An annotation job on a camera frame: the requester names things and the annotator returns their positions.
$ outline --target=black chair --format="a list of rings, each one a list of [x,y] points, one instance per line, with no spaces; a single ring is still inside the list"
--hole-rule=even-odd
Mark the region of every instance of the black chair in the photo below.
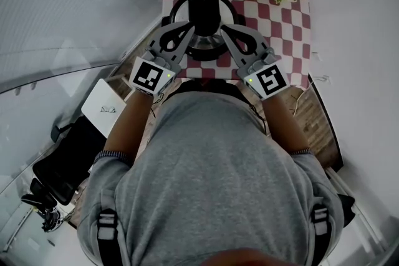
[[[70,130],[58,148],[33,165],[39,181],[62,205],[69,204],[78,186],[88,178],[88,170],[106,141],[84,116],[68,127]]]

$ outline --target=person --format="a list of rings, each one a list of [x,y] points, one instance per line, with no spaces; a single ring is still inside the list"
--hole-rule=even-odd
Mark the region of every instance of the person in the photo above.
[[[136,91],[95,160],[77,229],[93,261],[101,264],[93,229],[105,189],[131,265],[311,265],[309,224],[320,201],[330,247],[337,241],[342,205],[279,95],[262,102],[271,139],[237,86],[184,82],[135,160],[152,105]]]

